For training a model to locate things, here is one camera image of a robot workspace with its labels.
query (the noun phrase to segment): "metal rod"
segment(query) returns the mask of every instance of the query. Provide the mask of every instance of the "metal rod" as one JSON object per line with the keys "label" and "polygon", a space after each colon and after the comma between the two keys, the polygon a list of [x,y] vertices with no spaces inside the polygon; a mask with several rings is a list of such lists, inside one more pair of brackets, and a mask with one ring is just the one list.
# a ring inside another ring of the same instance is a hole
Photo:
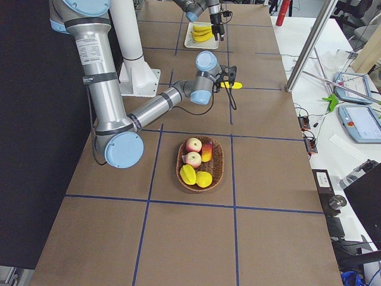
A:
{"label": "metal rod", "polygon": [[[318,55],[318,53],[317,53],[317,51],[316,51],[316,48],[314,48],[314,51],[315,51],[315,55],[316,55],[316,58],[317,58],[317,62],[319,63],[319,66],[320,66],[320,68],[321,68],[321,72],[322,72],[324,78],[325,78],[325,79],[328,79],[327,74],[326,74],[326,71],[324,70],[323,64],[321,63],[321,60],[320,60],[320,58],[319,58],[319,55]],[[332,89],[331,85],[330,85],[329,83],[326,83],[326,84],[327,84],[328,91],[330,92],[330,94],[333,94],[333,89]]]}
{"label": "metal rod", "polygon": [[375,102],[375,103],[381,104],[380,101],[378,101],[378,100],[376,100],[376,99],[374,99],[374,98],[372,98],[372,97],[368,97],[367,95],[365,95],[365,94],[361,94],[361,93],[359,93],[358,91],[354,91],[353,89],[346,88],[345,86],[339,85],[339,84],[337,84],[336,82],[331,82],[330,80],[327,80],[327,79],[325,79],[325,78],[323,78],[323,77],[320,77],[320,76],[317,76],[317,75],[315,75],[315,74],[309,73],[309,72],[307,72],[307,71],[303,71],[303,73],[305,73],[305,74],[307,74],[307,75],[309,75],[309,76],[312,76],[312,77],[314,77],[314,78],[316,78],[316,79],[320,79],[320,80],[322,80],[322,81],[324,81],[324,82],[326,82],[326,83],[329,83],[329,84],[331,84],[331,85],[334,85],[334,86],[336,86],[336,87],[338,87],[338,88],[342,88],[342,89],[344,89],[345,91],[352,92],[352,93],[358,95],[359,97],[363,97],[363,98],[365,98],[365,99],[367,99],[367,100],[370,100],[370,101],[373,101],[373,102]]}
{"label": "metal rod", "polygon": [[295,87],[295,84],[298,81],[305,67],[305,64],[307,63],[307,60],[310,57],[317,40],[319,39],[330,15],[335,9],[337,1],[338,0],[326,0],[326,2],[323,4],[323,7],[321,8],[320,13],[316,18],[314,26],[312,27],[311,32],[308,35],[308,38],[303,46],[298,61],[296,62],[290,78],[287,81],[286,91],[291,92]]}

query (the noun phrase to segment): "green object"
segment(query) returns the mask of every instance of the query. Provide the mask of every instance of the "green object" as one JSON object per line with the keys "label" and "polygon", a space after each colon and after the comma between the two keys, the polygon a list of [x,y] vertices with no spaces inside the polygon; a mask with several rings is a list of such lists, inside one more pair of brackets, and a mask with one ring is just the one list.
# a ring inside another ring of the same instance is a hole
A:
{"label": "green object", "polygon": [[329,97],[323,97],[322,100],[329,101],[328,112],[332,112],[339,103],[339,100],[335,94],[331,94]]}

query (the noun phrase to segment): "banana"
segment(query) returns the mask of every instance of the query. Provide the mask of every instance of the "banana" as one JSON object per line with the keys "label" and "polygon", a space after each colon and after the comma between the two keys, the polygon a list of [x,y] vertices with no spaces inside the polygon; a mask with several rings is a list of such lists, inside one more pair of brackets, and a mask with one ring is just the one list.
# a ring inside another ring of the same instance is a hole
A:
{"label": "banana", "polygon": [[200,37],[200,36],[205,36],[206,34],[211,33],[212,31],[204,31],[204,32],[194,32],[190,31],[193,37]]}
{"label": "banana", "polygon": [[212,31],[212,27],[211,26],[196,26],[196,25],[193,25],[193,31],[194,32],[204,32],[204,31]]}
{"label": "banana", "polygon": [[204,36],[193,37],[193,40],[195,42],[206,42],[207,40],[209,40],[211,38],[213,38],[213,34],[212,33],[207,33]]}

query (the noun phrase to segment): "blue joint cap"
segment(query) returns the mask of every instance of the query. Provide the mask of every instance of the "blue joint cap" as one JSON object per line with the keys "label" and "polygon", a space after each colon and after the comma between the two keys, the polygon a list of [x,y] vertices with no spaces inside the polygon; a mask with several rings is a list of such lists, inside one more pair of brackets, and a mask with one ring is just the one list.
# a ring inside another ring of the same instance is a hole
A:
{"label": "blue joint cap", "polygon": [[206,90],[193,91],[190,94],[190,101],[196,104],[207,105],[212,93]]}
{"label": "blue joint cap", "polygon": [[111,138],[105,149],[105,159],[112,167],[124,169],[135,165],[143,155],[144,145],[134,132],[123,132]]}
{"label": "blue joint cap", "polygon": [[203,51],[196,57],[196,66],[200,71],[207,72],[217,65],[217,58],[212,52]]}
{"label": "blue joint cap", "polygon": [[195,13],[192,13],[192,12],[187,12],[185,15],[186,15],[186,18],[190,22],[194,22],[194,21],[196,21],[198,19],[198,16]]}
{"label": "blue joint cap", "polygon": [[110,0],[63,0],[73,11],[88,16],[98,17],[110,8]]}
{"label": "blue joint cap", "polygon": [[68,34],[68,32],[66,31],[65,25],[57,23],[56,21],[53,21],[52,19],[50,19],[50,26],[56,32],[59,32],[62,34]]}

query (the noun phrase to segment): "yellow object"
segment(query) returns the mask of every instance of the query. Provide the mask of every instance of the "yellow object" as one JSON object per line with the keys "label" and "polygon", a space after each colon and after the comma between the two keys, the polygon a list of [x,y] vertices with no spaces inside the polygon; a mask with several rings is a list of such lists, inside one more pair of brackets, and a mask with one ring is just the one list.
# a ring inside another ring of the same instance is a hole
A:
{"label": "yellow object", "polygon": [[189,164],[181,167],[180,176],[187,185],[194,185],[196,183],[196,171]]}
{"label": "yellow object", "polygon": [[[227,88],[229,88],[229,86],[230,86],[228,82],[221,82],[222,88],[224,88],[225,85]],[[240,88],[243,88],[243,85],[240,82],[235,82],[232,88],[233,89],[240,89]]]}
{"label": "yellow object", "polygon": [[196,25],[193,25],[192,28],[193,28],[193,31],[195,31],[195,32],[212,31],[212,27],[211,26],[196,26]]}
{"label": "yellow object", "polygon": [[198,171],[196,174],[196,183],[200,188],[206,188],[212,184],[212,175],[208,172]]}
{"label": "yellow object", "polygon": [[190,31],[190,33],[192,34],[192,37],[201,37],[201,36],[205,36],[209,33],[211,33],[212,31],[203,31],[203,32],[194,32],[194,31]]}
{"label": "yellow object", "polygon": [[206,42],[207,40],[210,40],[211,38],[213,38],[213,34],[212,34],[212,32],[210,32],[210,33],[207,33],[203,36],[193,36],[192,35],[192,38],[195,42]]}

